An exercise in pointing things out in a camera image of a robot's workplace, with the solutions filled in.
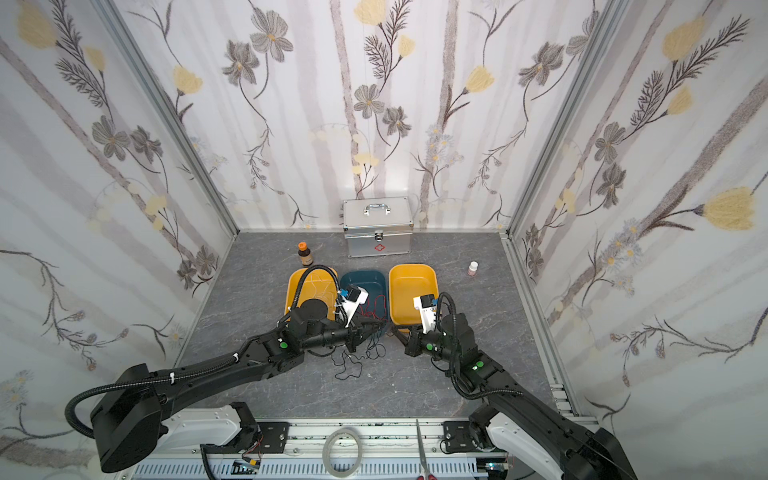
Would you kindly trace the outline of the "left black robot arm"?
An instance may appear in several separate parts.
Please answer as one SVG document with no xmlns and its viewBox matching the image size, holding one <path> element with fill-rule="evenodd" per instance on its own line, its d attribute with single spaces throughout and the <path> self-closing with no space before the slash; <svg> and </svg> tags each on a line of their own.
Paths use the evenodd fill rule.
<svg viewBox="0 0 768 480">
<path fill-rule="evenodd" d="M 231 353 L 154 372 L 138 364 L 117 382 L 70 399 L 65 419 L 73 430 L 94 440 L 101 470 L 117 473 L 144 460 L 169 434 L 165 421 L 199 401 L 288 372 L 319 347 L 343 345 L 354 351 L 376 335 L 384 323 L 358 314 L 361 294 L 343 289 L 331 268 L 320 269 L 333 283 L 332 305 L 294 299 L 271 330 L 247 338 Z"/>
</svg>

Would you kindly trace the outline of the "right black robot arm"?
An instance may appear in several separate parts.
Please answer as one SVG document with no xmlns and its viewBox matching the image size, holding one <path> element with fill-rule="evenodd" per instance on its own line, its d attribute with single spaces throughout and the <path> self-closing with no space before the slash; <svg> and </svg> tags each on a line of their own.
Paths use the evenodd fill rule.
<svg viewBox="0 0 768 480">
<path fill-rule="evenodd" d="M 411 357 L 445 364 L 444 374 L 463 399 L 478 400 L 469 435 L 478 449 L 498 449 L 522 460 L 543 479 L 635 479 L 619 440 L 600 427 L 576 423 L 527 391 L 481 350 L 466 316 L 446 292 L 412 299 L 420 325 L 398 338 Z"/>
</svg>

